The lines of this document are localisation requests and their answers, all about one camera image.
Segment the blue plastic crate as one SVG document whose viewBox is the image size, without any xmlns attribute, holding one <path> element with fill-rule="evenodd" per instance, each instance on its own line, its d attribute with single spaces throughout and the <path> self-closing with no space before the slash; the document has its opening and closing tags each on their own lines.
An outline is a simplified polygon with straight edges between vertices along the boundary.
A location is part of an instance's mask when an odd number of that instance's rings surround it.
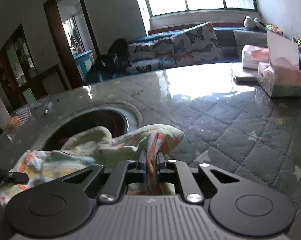
<svg viewBox="0 0 301 240">
<path fill-rule="evenodd" d="M 91 50 L 88 50 L 88 51 L 85 51 L 81 54 L 74 56 L 73 58 L 77 65 L 80 76 L 81 76 L 82 80 L 84 81 L 88 71 L 91 69 L 91 66 L 94 63 L 93 52 Z"/>
</svg>

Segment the pink green tissue box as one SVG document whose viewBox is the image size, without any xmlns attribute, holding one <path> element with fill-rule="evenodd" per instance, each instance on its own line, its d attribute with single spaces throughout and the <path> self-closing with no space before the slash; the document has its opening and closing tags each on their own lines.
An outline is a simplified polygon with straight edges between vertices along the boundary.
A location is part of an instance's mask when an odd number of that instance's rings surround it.
<svg viewBox="0 0 301 240">
<path fill-rule="evenodd" d="M 260 62 L 257 79 L 270 97 L 301 97 L 298 44 L 267 32 L 269 62 Z"/>
</svg>

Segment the colourful patterned fleece garment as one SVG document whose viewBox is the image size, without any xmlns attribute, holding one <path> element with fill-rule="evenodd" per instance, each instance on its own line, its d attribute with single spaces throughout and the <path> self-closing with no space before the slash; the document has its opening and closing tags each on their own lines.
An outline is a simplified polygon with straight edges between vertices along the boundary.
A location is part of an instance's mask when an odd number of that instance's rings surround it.
<svg viewBox="0 0 301 240">
<path fill-rule="evenodd" d="M 12 171 L 27 174 L 29 181 L 26 185 L 2 183 L 0 204 L 6 206 L 22 191 L 94 164 L 110 168 L 123 160 L 138 160 L 141 152 L 146 154 L 146 180 L 129 185 L 128 193 L 174 193 L 172 184 L 159 183 L 156 178 L 156 155 L 168 154 L 183 138 L 183 131 L 163 124 L 144 126 L 117 138 L 105 127 L 97 126 L 70 137 L 59 151 L 26 151 Z"/>
</svg>

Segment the pink white tissue pack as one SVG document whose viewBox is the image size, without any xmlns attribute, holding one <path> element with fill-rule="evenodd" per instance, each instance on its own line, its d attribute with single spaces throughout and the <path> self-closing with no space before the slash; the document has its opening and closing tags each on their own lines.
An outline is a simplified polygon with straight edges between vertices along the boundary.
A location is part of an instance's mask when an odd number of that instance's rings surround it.
<svg viewBox="0 0 301 240">
<path fill-rule="evenodd" d="M 269 49 L 246 45 L 242 49 L 243 68 L 258 69 L 259 63 L 269 63 Z"/>
</svg>

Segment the grey plush toy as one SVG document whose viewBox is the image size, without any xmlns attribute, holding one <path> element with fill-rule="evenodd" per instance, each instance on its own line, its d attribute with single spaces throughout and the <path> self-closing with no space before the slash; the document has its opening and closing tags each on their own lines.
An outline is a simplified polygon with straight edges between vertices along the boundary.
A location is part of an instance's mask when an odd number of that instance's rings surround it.
<svg viewBox="0 0 301 240">
<path fill-rule="evenodd" d="M 246 29 L 260 29 L 265 30 L 266 25 L 262 23 L 258 18 L 252 19 L 250 16 L 246 16 L 243 21 Z"/>
</svg>

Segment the butterfly print cushion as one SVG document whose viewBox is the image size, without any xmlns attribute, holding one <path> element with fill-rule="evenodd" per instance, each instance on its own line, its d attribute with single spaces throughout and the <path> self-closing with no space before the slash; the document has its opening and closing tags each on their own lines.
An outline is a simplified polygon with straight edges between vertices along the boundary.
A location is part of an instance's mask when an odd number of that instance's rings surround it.
<svg viewBox="0 0 301 240">
<path fill-rule="evenodd" d="M 223 59 L 214 27 L 206 22 L 170 37 L 128 46 L 126 73 L 140 74 L 156 70 L 216 63 Z"/>
</svg>

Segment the grey pillow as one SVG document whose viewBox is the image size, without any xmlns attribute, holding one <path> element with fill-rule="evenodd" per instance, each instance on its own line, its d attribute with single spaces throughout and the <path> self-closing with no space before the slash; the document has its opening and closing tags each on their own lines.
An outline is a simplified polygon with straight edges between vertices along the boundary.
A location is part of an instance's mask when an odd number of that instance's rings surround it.
<svg viewBox="0 0 301 240">
<path fill-rule="evenodd" d="M 234 30 L 234 37 L 240 61 L 242 61 L 243 47 L 246 45 L 267 48 L 267 33 L 248 30 Z"/>
</svg>

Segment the black bag on floor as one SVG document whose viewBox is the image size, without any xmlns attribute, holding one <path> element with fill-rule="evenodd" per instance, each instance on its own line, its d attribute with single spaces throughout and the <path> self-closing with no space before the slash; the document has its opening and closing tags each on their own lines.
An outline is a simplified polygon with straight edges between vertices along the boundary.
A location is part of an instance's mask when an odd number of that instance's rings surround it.
<svg viewBox="0 0 301 240">
<path fill-rule="evenodd" d="M 96 58 L 85 76 L 85 83 L 98 83 L 125 76 L 128 65 L 128 42 L 119 38 L 111 45 L 107 54 Z"/>
</svg>

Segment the flat grey remote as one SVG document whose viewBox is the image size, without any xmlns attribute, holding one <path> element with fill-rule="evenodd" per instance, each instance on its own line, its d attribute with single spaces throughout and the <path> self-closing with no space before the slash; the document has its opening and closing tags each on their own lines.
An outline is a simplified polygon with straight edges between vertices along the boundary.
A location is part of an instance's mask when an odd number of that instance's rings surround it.
<svg viewBox="0 0 301 240">
<path fill-rule="evenodd" d="M 252 69 L 240 69 L 234 70 L 233 76 L 236 82 L 257 82 L 257 70 Z"/>
</svg>

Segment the quilted grey table cover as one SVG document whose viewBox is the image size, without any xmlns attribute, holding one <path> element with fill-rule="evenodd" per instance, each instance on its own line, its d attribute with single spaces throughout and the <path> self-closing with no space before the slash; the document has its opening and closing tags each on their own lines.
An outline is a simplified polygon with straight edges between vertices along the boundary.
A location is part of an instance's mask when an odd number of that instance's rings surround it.
<svg viewBox="0 0 301 240">
<path fill-rule="evenodd" d="M 0 166 L 11 169 L 26 150 L 39 150 L 59 126 L 85 110 L 124 105 L 141 125 L 184 132 L 170 157 L 191 167 L 206 162 L 286 194 L 297 214 L 289 231 L 301 239 L 301 98 L 270 98 L 234 82 L 230 63 L 138 74 L 80 87 L 32 107 L 13 139 L 0 136 Z"/>
</svg>

